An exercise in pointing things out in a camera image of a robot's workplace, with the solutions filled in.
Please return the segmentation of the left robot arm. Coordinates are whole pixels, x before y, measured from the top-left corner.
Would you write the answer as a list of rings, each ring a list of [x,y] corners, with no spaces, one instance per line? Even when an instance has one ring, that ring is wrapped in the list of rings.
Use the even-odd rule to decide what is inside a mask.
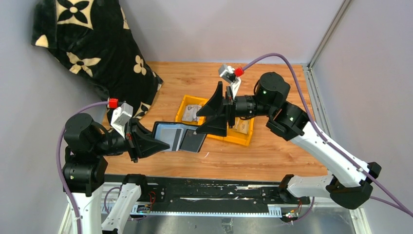
[[[64,191],[71,203],[75,224],[83,234],[120,234],[138,201],[147,203],[143,210],[149,214],[155,202],[163,202],[163,186],[149,185],[147,177],[128,174],[122,181],[120,196],[107,220],[101,219],[106,156],[128,153],[133,162],[166,150],[169,145],[156,140],[140,122],[130,119],[124,136],[107,131],[87,113],[75,114],[65,124],[65,164],[62,169],[67,184]]]

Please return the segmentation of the black credit card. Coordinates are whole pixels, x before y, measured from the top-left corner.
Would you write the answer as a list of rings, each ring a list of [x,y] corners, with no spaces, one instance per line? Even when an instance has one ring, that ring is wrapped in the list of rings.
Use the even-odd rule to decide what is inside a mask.
[[[192,153],[200,152],[206,136],[206,134],[197,133],[193,129],[187,129],[179,150]]]

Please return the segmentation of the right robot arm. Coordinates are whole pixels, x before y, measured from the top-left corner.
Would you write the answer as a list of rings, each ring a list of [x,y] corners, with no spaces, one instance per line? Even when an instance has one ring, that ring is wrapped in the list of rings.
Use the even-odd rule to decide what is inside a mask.
[[[324,197],[346,209],[360,207],[370,198],[372,180],[380,174],[381,166],[355,156],[345,158],[344,149],[323,136],[303,109],[287,101],[289,91],[290,85],[275,72],[263,74],[251,96],[234,96],[219,82],[213,96],[197,112],[206,119],[197,132],[225,137],[236,118],[268,117],[266,126],[272,133],[301,147],[328,170],[327,175],[316,177],[286,175],[278,186],[277,197],[285,202]]]

